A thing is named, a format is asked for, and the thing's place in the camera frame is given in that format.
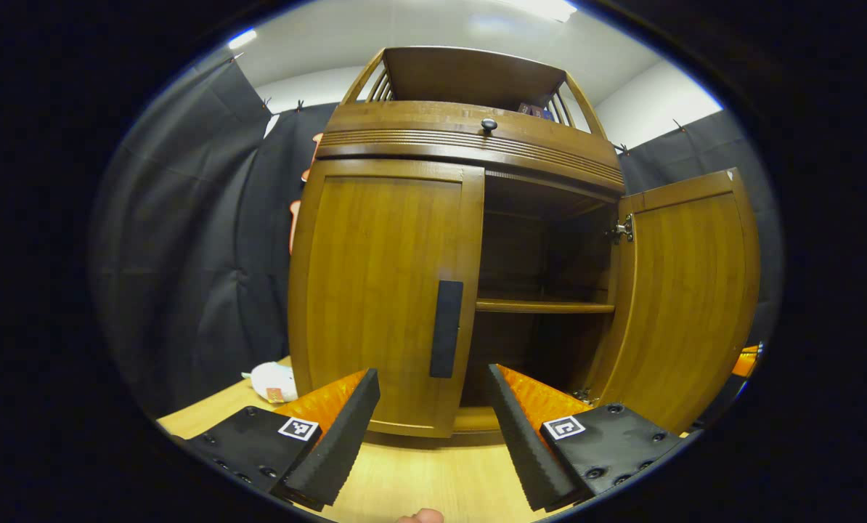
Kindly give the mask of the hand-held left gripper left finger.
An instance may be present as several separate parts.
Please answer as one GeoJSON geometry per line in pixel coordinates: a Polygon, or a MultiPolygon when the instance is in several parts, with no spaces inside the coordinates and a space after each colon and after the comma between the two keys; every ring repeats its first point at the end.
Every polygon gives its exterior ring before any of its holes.
{"type": "Polygon", "coordinates": [[[320,512],[336,502],[380,399],[378,372],[338,378],[274,410],[241,408],[187,450],[252,489],[320,512]]]}

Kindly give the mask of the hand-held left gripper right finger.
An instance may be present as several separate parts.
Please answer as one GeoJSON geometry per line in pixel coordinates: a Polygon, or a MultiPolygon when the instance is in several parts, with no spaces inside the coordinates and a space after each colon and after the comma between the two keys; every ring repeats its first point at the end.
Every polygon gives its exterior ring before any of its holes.
{"type": "Polygon", "coordinates": [[[685,447],[623,404],[590,407],[505,365],[489,366],[489,400],[535,511],[606,498],[685,447]]]}

